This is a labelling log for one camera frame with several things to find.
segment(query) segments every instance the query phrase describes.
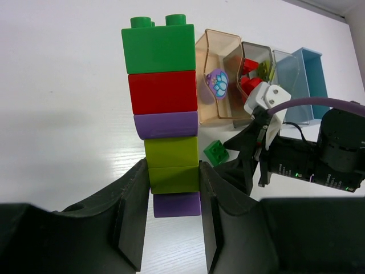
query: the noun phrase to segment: small red block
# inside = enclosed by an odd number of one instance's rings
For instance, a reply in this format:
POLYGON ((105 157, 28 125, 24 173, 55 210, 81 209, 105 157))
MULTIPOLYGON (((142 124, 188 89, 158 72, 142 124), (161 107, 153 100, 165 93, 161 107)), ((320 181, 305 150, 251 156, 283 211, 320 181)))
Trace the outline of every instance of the small red block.
POLYGON ((262 79, 259 77, 252 78, 250 81, 246 81, 243 85, 241 85, 243 91, 250 95, 250 93, 262 82, 262 79))
POLYGON ((134 115, 198 109, 194 70, 131 74, 128 82, 134 115))
POLYGON ((244 70, 243 70, 243 75, 246 75, 247 73, 255 70, 258 68, 258 62, 250 60, 250 59, 246 59, 245 63, 244 63, 244 70))

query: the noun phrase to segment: black cable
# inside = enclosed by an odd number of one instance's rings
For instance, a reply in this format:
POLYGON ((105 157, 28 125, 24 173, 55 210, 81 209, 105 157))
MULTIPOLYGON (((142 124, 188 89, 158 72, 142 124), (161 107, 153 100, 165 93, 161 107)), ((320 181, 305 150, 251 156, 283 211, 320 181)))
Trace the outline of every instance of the black cable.
POLYGON ((301 133, 303 142, 309 144, 308 141, 306 140, 306 138, 304 137, 303 131, 299 125, 297 125, 296 123, 293 123, 293 122, 284 122, 283 124, 289 124, 293 127, 296 127, 299 130, 299 132, 301 133))

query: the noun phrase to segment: block tower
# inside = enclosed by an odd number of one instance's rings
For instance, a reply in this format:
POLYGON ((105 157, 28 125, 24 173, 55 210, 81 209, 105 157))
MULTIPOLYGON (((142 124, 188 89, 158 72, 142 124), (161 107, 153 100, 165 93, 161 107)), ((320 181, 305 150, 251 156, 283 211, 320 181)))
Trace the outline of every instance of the block tower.
POLYGON ((135 126, 144 140, 155 217, 200 214, 194 25, 184 14, 122 29, 135 126))

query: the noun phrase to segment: table surface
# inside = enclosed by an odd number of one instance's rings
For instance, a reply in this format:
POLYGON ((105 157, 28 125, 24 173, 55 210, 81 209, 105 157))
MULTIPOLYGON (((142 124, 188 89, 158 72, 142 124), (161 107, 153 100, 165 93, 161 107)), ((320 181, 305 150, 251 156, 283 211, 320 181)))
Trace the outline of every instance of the table surface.
MULTIPOLYGON (((144 157, 120 29, 129 27, 131 17, 150 16, 162 25, 174 13, 195 24, 196 38, 215 29, 287 52, 319 51, 329 97, 365 104, 348 26, 281 0, 1 1, 0 202, 62 210, 144 157)), ((200 128, 201 159, 211 141, 236 133, 200 128)), ((318 126, 304 129, 310 140, 317 133, 318 126)), ((299 137, 291 129, 285 134, 299 137)), ((349 194, 275 175, 252 194, 329 195, 349 194)), ((355 195, 363 196, 364 189, 355 195)), ((154 219, 151 205, 142 273, 206 273, 201 218, 154 219)))

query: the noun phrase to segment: green block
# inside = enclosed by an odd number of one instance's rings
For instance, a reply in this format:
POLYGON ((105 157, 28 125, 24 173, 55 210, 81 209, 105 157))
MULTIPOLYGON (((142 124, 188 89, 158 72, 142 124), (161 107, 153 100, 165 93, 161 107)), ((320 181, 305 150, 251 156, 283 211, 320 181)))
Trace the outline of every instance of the green block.
POLYGON ((219 140, 213 141, 208 145, 206 149, 204 149, 204 154, 208 157, 213 166, 225 163, 229 158, 228 151, 219 140))
POLYGON ((194 25, 185 15, 166 16, 166 26, 154 26, 148 17, 131 19, 131 29, 122 29, 128 74, 195 70, 194 25))
POLYGON ((199 164, 198 137, 144 141, 148 168, 188 167, 199 164))
POLYGON ((148 173, 152 194, 199 191, 198 166, 149 168, 148 173))

